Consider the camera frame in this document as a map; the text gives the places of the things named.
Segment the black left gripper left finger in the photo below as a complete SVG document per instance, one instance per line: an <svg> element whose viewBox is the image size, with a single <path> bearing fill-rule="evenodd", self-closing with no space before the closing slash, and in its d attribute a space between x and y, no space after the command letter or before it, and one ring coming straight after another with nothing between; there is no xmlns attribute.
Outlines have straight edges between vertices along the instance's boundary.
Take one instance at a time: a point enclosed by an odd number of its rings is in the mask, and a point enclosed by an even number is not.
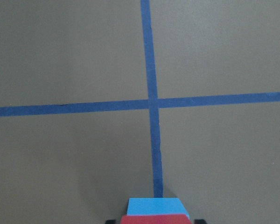
<svg viewBox="0 0 280 224"><path fill-rule="evenodd" d="M108 219L105 221L105 224L117 224L116 219Z"/></svg>

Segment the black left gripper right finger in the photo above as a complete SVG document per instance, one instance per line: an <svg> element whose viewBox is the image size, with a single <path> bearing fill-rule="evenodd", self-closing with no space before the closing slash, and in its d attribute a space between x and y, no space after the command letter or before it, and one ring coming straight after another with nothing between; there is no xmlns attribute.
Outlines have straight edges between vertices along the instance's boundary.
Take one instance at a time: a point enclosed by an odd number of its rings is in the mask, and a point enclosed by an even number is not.
<svg viewBox="0 0 280 224"><path fill-rule="evenodd" d="M206 224L206 221L204 219L195 219L194 224Z"/></svg>

